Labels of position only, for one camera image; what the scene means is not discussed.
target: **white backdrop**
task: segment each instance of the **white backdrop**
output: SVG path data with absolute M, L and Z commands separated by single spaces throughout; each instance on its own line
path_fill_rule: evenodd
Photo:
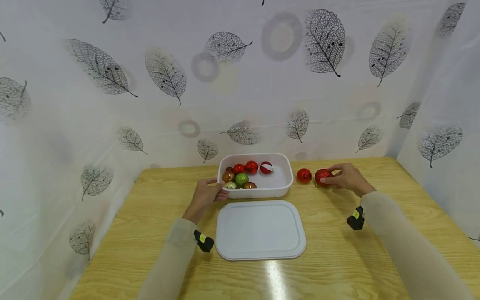
M 421 101 L 441 68 L 455 36 L 440 35 L 439 23 L 459 17 L 444 15 L 454 4 L 447 0 L 119 0 L 110 10 L 112 3 L 2 3 L 2 299 L 67 299 L 145 168 L 217 164 L 234 153 L 291 160 L 398 153 L 408 129 L 396 118 Z M 311 46 L 313 26 L 322 34 Z M 372 62 L 385 66 L 379 47 L 393 28 L 377 87 Z M 219 55 L 230 42 L 243 46 Z M 318 47 L 330 42 L 333 65 L 310 71 L 309 52 L 322 60 Z M 165 70 L 147 69 L 151 47 L 178 72 L 175 91 L 163 85 Z M 308 126 L 303 113 L 301 122 L 289 118 L 299 109 Z M 240 136 L 256 144 L 221 133 L 243 120 L 251 127 Z M 287 134 L 288 126 L 301 136 Z M 199 140 L 218 154 L 202 157 Z
M 467 8 L 433 76 L 398 161 L 470 237 L 478 240 L 480 2 L 471 1 Z M 460 133 L 461 141 L 449 152 Z M 424 148 L 422 138 L 428 134 L 433 134 L 427 142 L 435 146 L 433 153 L 445 154 L 438 159 L 437 155 L 433 157 L 432 168 L 429 159 L 419 151 L 419 146 Z

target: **sleeve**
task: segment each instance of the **sleeve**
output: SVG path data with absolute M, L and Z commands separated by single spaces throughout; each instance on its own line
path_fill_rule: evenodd
M 412 300 L 474 299 L 447 260 L 415 229 L 392 198 L 364 195 L 365 221 L 382 239 Z
M 176 300 L 183 277 L 197 244 L 193 232 L 197 226 L 177 219 L 168 232 L 165 245 L 140 288 L 137 300 Z

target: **container lid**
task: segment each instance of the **container lid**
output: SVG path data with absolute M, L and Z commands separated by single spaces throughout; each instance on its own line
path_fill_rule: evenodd
M 287 259 L 307 245 L 298 210 L 283 200 L 227 204 L 218 213 L 216 250 L 229 261 Z

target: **wooden table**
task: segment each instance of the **wooden table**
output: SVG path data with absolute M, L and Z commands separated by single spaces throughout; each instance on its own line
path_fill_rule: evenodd
M 292 162 L 317 170 L 340 163 Z M 407 217 L 447 258 L 480 297 L 480 251 L 428 194 L 393 159 L 352 159 L 378 190 L 398 201 Z M 73 300 L 135 299 L 157 259 L 173 221 L 182 216 L 198 179 L 216 176 L 217 166 L 143 171 L 82 276 Z M 282 197 L 294 204 L 303 222 L 307 248 L 298 258 L 228 262 L 215 248 L 196 250 L 180 299 L 295 300 L 408 299 L 381 240 L 366 225 L 353 231 L 346 219 L 359 203 L 347 191 L 293 183 Z M 199 228 L 214 237 L 218 211 L 214 204 Z

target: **white plastic container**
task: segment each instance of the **white plastic container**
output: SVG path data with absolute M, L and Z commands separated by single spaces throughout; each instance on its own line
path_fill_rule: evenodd
M 226 260 L 295 258 L 306 245 L 300 214 L 287 201 L 233 202 L 218 213 L 215 246 Z
M 218 166 L 218 182 L 222 180 L 223 173 L 227 167 L 233 167 L 236 164 L 245 165 L 248 161 L 253 160 L 258 164 L 258 172 L 256 174 L 248 174 L 250 181 L 255 183 L 256 189 L 228 190 L 230 199 L 251 199 L 251 198 L 268 198 L 281 197 L 288 192 L 290 185 L 293 183 L 293 172 L 288 158 L 280 153 L 254 153 L 254 154 L 237 154 L 226 156 Z M 260 172 L 260 164 L 268 161 L 273 166 L 273 175 L 265 175 Z

